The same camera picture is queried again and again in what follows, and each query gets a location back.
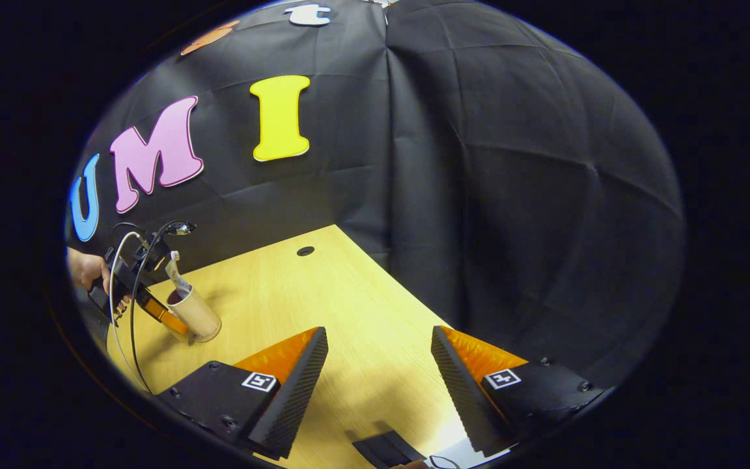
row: letter m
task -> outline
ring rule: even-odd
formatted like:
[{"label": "letter m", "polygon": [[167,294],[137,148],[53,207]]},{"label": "letter m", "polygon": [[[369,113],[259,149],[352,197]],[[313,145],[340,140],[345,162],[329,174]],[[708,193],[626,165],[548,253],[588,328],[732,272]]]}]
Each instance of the letter m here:
[{"label": "letter m", "polygon": [[149,143],[143,141],[134,127],[127,128],[112,142],[109,151],[115,157],[117,213],[131,210],[138,200],[132,179],[151,195],[155,189],[155,170],[161,158],[161,187],[170,187],[193,178],[204,169],[204,162],[193,154],[190,142],[190,111],[199,101],[196,96],[184,98],[161,112]]}]

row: wooden table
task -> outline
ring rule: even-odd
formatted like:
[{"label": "wooden table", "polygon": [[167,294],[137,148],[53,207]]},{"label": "wooden table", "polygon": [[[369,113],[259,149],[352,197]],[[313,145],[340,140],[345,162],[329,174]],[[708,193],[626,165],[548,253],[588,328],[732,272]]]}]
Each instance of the wooden table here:
[{"label": "wooden table", "polygon": [[[313,246],[314,252],[298,256],[305,246]],[[329,351],[322,374],[291,455],[275,464],[291,469],[371,467],[352,442],[390,429],[425,456],[466,437],[430,353],[432,327],[448,324],[337,226],[182,276],[223,325],[212,341],[188,345],[136,308],[137,356],[155,393],[208,360],[234,364],[304,330],[326,328]],[[164,301],[172,289],[167,280],[150,291]],[[128,315],[119,324],[121,347],[134,367]],[[107,347],[131,379],[111,329]]]}]

